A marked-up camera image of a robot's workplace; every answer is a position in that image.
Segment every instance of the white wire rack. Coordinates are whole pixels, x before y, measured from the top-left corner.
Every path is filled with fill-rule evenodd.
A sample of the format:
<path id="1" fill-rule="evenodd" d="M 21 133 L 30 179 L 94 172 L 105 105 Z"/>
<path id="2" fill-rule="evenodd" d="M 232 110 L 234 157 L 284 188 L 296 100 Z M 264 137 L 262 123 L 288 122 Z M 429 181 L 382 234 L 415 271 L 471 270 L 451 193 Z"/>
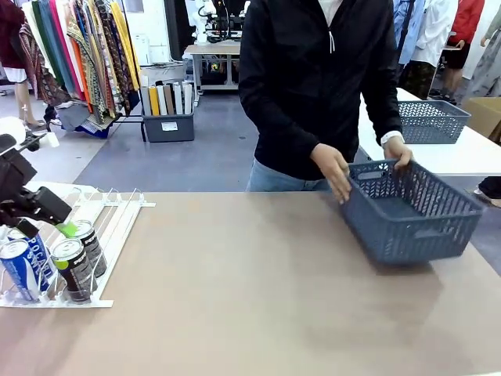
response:
<path id="1" fill-rule="evenodd" d="M 47 291 L 38 292 L 38 301 L 27 302 L 21 298 L 15 284 L 7 283 L 6 270 L 0 264 L 0 307 L 83 309 L 110 308 L 113 305 L 113 300 L 101 300 L 101 295 L 110 280 L 122 248 L 134 226 L 139 212 L 142 208 L 152 208 L 155 204 L 147 202 L 143 192 L 137 189 L 132 193 L 119 193 L 115 189 L 103 192 L 97 189 L 95 193 L 89 195 L 75 188 L 70 194 L 63 197 L 63 199 L 65 201 L 68 200 L 71 194 L 78 195 L 78 199 L 72 206 L 73 211 L 70 215 L 72 221 L 87 219 L 94 225 L 99 219 L 100 224 L 95 226 L 96 234 L 98 235 L 99 243 L 102 248 L 98 261 L 104 257 L 108 264 L 106 272 L 96 279 L 96 287 L 94 287 L 94 280 L 92 281 L 90 291 L 93 292 L 90 295 L 90 300 L 84 303 L 73 302 L 67 292 L 66 281 L 59 273 L 55 272 L 49 280 L 49 289 Z M 125 194 L 130 194 L 130 197 L 124 199 L 122 196 Z M 55 228 L 53 228 L 52 231 L 47 231 L 50 227 L 51 226 L 48 224 L 42 224 L 40 227 L 40 233 L 45 234 L 42 235 L 42 238 L 49 253 L 52 245 L 64 239 L 64 236 Z M 50 256 L 48 260 L 42 264 L 41 270 L 43 270 L 48 263 L 52 264 Z M 40 276 L 38 280 L 39 290 L 41 282 L 42 279 Z"/>

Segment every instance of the beige tabletop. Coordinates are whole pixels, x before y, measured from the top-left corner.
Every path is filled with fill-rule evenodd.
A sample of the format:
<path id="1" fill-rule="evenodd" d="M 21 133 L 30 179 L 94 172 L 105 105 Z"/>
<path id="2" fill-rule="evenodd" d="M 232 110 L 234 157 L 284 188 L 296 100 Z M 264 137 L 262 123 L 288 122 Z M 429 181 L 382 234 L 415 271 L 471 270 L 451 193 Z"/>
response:
<path id="1" fill-rule="evenodd" d="M 239 55 L 240 43 L 225 41 L 219 43 L 207 43 L 203 45 L 189 45 L 186 47 L 185 52 L 191 53 L 192 55 Z"/>
<path id="2" fill-rule="evenodd" d="M 151 193 L 103 298 L 1 309 L 0 374 L 460 376 L 501 370 L 501 285 L 469 246 L 371 264 L 317 193 Z"/>

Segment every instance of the gray storage bin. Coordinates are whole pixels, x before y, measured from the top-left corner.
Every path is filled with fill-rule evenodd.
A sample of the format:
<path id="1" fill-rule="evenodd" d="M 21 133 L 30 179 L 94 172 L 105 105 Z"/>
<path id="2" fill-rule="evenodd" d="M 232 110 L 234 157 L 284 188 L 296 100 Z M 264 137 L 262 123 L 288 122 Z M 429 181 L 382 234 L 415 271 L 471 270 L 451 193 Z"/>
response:
<path id="1" fill-rule="evenodd" d="M 483 212 L 465 193 L 411 161 L 350 165 L 346 223 L 378 262 L 410 264 L 463 254 Z"/>
<path id="2" fill-rule="evenodd" d="M 151 143 L 169 143 L 175 141 L 193 141 L 193 112 L 190 115 L 142 116 L 148 141 Z"/>
<path id="3" fill-rule="evenodd" d="M 444 100 L 398 103 L 405 143 L 456 143 L 470 114 Z"/>

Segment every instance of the blue can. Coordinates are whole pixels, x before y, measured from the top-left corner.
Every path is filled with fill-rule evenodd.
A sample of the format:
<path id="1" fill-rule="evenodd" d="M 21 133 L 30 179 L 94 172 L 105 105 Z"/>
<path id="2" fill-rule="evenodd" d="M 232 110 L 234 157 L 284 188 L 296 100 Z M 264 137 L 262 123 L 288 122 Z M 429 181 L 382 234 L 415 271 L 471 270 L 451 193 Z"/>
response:
<path id="1" fill-rule="evenodd" d="M 18 240 L 23 239 L 28 242 L 31 250 L 33 251 L 35 257 L 37 258 L 38 264 L 42 268 L 42 272 L 45 278 L 49 279 L 54 275 L 55 267 L 50 259 L 49 253 L 47 252 L 47 248 L 44 245 L 43 240 L 38 233 L 35 237 L 31 239 L 21 233 L 18 229 L 12 229 L 7 234 L 9 240 Z"/>
<path id="2" fill-rule="evenodd" d="M 49 281 L 41 273 L 41 264 L 27 241 L 23 239 L 11 240 L 2 245 L 0 261 L 24 300 L 36 302 L 40 290 L 47 291 L 49 288 Z M 41 277 L 40 290 L 38 290 L 39 277 Z"/>

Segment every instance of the machine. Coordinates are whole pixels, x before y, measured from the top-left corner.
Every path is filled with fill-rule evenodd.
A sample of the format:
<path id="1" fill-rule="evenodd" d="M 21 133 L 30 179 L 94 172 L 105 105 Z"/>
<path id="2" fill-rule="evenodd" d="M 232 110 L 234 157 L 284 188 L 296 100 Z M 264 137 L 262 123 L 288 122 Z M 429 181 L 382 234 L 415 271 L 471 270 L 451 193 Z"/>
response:
<path id="1" fill-rule="evenodd" d="M 22 122 L 20 126 L 10 119 L 0 119 L 0 225 L 16 227 L 27 237 L 34 237 L 38 228 L 26 218 L 58 226 L 65 223 L 71 206 L 48 188 L 31 192 L 24 187 L 37 172 L 20 152 L 31 149 L 46 134 L 25 140 L 26 136 L 20 135 L 20 130 L 24 132 Z"/>
<path id="2" fill-rule="evenodd" d="M 240 40 L 242 38 L 243 22 L 250 1 L 245 2 L 243 10 L 238 16 L 229 11 L 228 0 L 195 0 L 197 11 L 192 14 L 195 20 L 196 43 L 216 43 L 227 39 Z"/>

